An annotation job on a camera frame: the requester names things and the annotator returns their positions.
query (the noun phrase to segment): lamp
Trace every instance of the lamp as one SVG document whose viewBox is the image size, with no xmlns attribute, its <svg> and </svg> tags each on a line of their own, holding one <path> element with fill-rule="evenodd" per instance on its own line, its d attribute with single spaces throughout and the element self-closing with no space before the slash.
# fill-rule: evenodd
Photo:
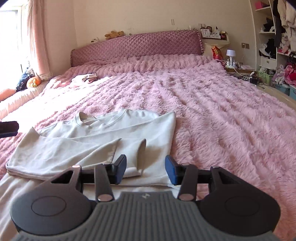
<svg viewBox="0 0 296 241">
<path fill-rule="evenodd" d="M 226 65 L 225 67 L 226 68 L 232 68 L 232 69 L 236 68 L 236 66 L 234 64 L 234 59 L 233 59 L 233 57 L 235 57 L 235 51 L 231 50 L 231 49 L 228 49 L 226 55 L 230 57 L 230 63 L 227 62 L 229 64 Z"/>
</svg>

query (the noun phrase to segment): circular button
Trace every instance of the circular button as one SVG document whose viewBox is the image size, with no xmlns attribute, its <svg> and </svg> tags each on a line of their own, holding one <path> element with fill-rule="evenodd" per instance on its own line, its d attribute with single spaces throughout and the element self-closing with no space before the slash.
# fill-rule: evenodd
<svg viewBox="0 0 296 241">
<path fill-rule="evenodd" d="M 109 194 L 101 194 L 98 196 L 98 200 L 100 202 L 109 202 L 113 199 L 113 197 Z"/>
<path fill-rule="evenodd" d="M 236 196 L 225 202 L 225 208 L 233 215 L 247 217 L 257 213 L 260 206 L 256 201 L 249 197 Z"/>
<path fill-rule="evenodd" d="M 189 193 L 184 193 L 180 195 L 179 199 L 182 201 L 192 201 L 194 197 Z"/>
<path fill-rule="evenodd" d="M 32 211 L 39 216 L 55 216 L 66 208 L 66 202 L 56 196 L 45 196 L 32 203 Z"/>
</svg>

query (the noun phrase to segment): window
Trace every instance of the window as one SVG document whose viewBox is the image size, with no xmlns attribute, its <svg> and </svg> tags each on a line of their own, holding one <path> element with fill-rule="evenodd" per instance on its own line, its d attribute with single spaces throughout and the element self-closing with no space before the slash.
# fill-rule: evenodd
<svg viewBox="0 0 296 241">
<path fill-rule="evenodd" d="M 0 8 L 0 91 L 16 88 L 28 64 L 26 20 L 28 5 Z"/>
</svg>

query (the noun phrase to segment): pink fluffy blanket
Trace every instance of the pink fluffy blanket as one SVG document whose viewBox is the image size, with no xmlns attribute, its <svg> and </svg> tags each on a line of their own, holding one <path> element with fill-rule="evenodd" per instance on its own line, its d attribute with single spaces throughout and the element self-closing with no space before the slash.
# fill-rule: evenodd
<svg viewBox="0 0 296 241">
<path fill-rule="evenodd" d="M 78 74 L 102 78 L 74 86 Z M 281 207 L 276 235 L 296 236 L 296 113 L 252 84 L 227 75 L 214 60 L 195 55 L 92 61 L 50 81 L 35 99 L 3 121 L 20 133 L 0 140 L 1 175 L 24 133 L 78 111 L 99 115 L 119 108 L 175 111 L 171 154 L 199 168 L 221 166 L 274 197 Z M 204 187 L 198 196 L 206 194 Z"/>
</svg>

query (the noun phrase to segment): bed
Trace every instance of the bed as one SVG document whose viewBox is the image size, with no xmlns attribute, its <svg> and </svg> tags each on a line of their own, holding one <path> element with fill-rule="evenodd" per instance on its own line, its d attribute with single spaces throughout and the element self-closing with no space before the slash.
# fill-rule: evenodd
<svg viewBox="0 0 296 241">
<path fill-rule="evenodd" d="M 165 43 L 165 48 L 148 48 L 159 42 Z M 0 140 L 1 177 L 6 173 L 5 163 L 32 126 L 38 130 L 69 120 L 78 111 L 92 115 L 119 108 L 159 114 L 175 111 L 171 155 L 179 163 L 201 169 L 221 166 L 268 193 L 281 208 L 275 234 L 282 240 L 296 237 L 295 111 L 254 85 L 229 76 L 220 63 L 202 56 L 195 31 L 139 34 L 106 44 L 72 51 L 72 68 L 3 119 L 18 121 L 20 132 Z M 93 71 L 100 80 L 71 84 L 76 75 Z M 0 207 L 9 219 L 5 203 L 22 193 L 23 186 L 17 178 L 13 187 L 3 180 L 0 190 L 6 199 L 0 199 Z M 26 185 L 36 183 L 27 180 Z M 206 193 L 206 186 L 198 187 L 198 198 Z M 11 222 L 1 225 L 13 226 Z"/>
<path fill-rule="evenodd" d="M 6 100 L 1 101 L 0 102 L 0 120 L 2 120 L 9 113 L 18 109 L 24 103 L 38 96 L 44 90 L 44 87 L 47 84 L 48 84 L 48 81 L 43 81 L 36 88 L 29 88 L 23 91 L 16 92 L 12 96 L 8 97 Z"/>
</svg>

